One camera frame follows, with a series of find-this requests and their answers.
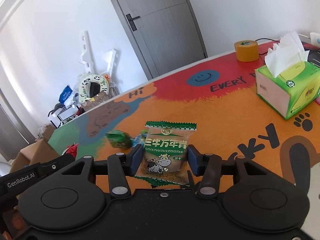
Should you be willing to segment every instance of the painted tabletop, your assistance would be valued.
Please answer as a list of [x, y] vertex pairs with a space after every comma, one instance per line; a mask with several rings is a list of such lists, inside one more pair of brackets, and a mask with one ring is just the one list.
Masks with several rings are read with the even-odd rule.
[[[259, 49], [265, 52], [271, 46]], [[303, 229], [320, 239], [320, 106], [312, 102], [284, 120], [256, 95], [254, 70], [262, 65], [263, 56], [242, 63], [231, 53], [180, 68], [63, 125], [49, 144], [61, 154], [68, 145], [80, 143], [77, 158], [104, 160], [128, 152], [111, 147], [105, 134], [113, 129], [135, 137], [146, 121], [197, 123], [189, 143], [199, 152], [224, 160], [244, 155], [308, 193], [311, 208]], [[151, 188], [143, 180], [127, 179], [132, 192]], [[97, 185], [108, 192], [106, 176], [97, 176]], [[232, 177], [223, 176], [220, 192], [231, 185]]]

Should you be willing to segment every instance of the door frame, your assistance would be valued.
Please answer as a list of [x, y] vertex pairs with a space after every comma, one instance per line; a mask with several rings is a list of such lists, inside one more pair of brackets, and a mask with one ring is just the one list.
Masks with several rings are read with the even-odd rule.
[[[202, 34], [201, 34], [201, 31], [200, 31], [200, 27], [199, 27], [199, 24], [198, 24], [198, 21], [196, 19], [196, 15], [192, 9], [192, 6], [191, 6], [191, 2], [190, 0], [186, 0], [187, 1], [187, 4], [188, 4], [188, 7], [189, 7], [189, 10], [191, 12], [191, 15], [192, 15], [192, 18], [193, 18], [193, 21], [195, 23], [195, 26], [196, 26], [196, 30], [197, 30], [197, 33], [198, 33], [198, 36], [199, 36], [199, 39], [200, 39], [200, 43], [201, 43], [201, 47], [202, 47], [202, 50], [204, 52], [204, 56], [207, 58], [208, 57], [208, 54], [207, 54], [207, 51], [206, 51], [206, 48], [205, 48], [205, 44], [204, 44], [204, 40], [202, 38]], [[129, 41], [133, 47], [133, 50], [134, 52], [136, 53], [137, 55], [137, 58], [141, 64], [141, 67], [144, 71], [144, 73], [146, 74], [146, 77], [148, 80], [151, 80], [153, 78], [156, 78], [159, 76], [159, 73], [158, 73], [158, 70], [156, 69], [156, 66], [154, 64], [147, 64], [146, 62], [146, 59], [145, 57], [143, 56], [142, 54], [142, 51], [137, 43], [137, 40], [135, 38], [135, 36], [133, 35], [133, 32], [130, 28], [130, 25], [122, 11], [122, 8], [120, 6], [120, 3], [118, 0], [111, 0], [111, 3], [112, 5], [114, 6], [115, 10], [116, 10], [116, 13], [120, 19], [120, 22], [124, 28], [124, 31], [125, 33], [127, 34], [128, 38], [129, 38]], [[148, 59], [149, 62], [153, 62], [152, 61], [152, 58], [151, 56], [149, 57]]]
[[23, 137], [23, 139], [28, 143], [32, 144], [35, 142], [35, 137], [28, 130], [28, 128], [23, 124], [21, 119], [17, 116], [13, 108], [10, 106], [9, 102], [5, 98], [2, 90], [0, 89], [0, 108], [4, 111], [12, 125], [17, 129], [18, 133]]

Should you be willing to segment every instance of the electrical outlet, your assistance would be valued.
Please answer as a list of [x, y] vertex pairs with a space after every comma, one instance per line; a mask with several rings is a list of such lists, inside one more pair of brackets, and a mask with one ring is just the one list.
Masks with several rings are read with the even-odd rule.
[[320, 47], [320, 33], [310, 33], [311, 44]]

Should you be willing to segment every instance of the white tissue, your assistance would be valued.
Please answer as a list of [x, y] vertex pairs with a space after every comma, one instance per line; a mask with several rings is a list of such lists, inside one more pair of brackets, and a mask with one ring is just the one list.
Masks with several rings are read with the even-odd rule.
[[279, 44], [273, 44], [265, 57], [266, 65], [275, 78], [282, 71], [300, 61], [308, 61], [309, 51], [305, 51], [296, 32], [291, 32], [280, 39]]

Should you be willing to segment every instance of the cow cartoon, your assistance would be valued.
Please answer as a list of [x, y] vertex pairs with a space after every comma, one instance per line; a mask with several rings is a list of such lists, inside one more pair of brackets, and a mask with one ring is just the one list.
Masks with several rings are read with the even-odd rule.
[[154, 159], [147, 161], [148, 172], [157, 172], [157, 173], [163, 174], [164, 171], [169, 170], [168, 168], [166, 168], [166, 166], [169, 166], [171, 163], [171, 160], [168, 159], [170, 155], [162, 154], [159, 157], [160, 157], [160, 160], [157, 160], [156, 162]]
[[160, 160], [157, 160], [156, 163], [159, 164], [159, 166], [161, 167], [167, 167], [170, 165], [171, 160], [168, 158], [170, 157], [170, 155], [168, 154], [161, 154], [160, 156], [158, 156], [160, 158]]

